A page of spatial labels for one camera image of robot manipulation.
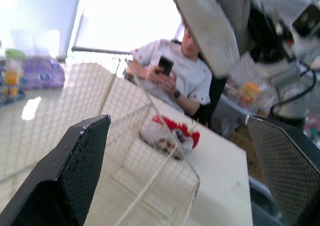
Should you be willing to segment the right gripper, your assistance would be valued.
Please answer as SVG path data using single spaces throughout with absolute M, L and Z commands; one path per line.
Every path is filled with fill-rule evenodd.
M 277 63 L 292 57 L 292 33 L 282 19 L 274 21 L 264 8 L 250 4 L 248 31 L 254 41 L 250 56 L 256 63 Z

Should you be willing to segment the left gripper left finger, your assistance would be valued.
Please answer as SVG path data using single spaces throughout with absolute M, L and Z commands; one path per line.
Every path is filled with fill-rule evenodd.
M 72 125 L 0 214 L 2 226 L 82 226 L 100 178 L 108 114 Z

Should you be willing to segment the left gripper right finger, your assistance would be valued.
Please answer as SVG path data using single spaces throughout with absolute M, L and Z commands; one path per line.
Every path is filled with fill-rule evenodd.
M 301 128 L 256 115 L 245 124 L 274 201 L 289 226 L 320 224 L 320 150 Z

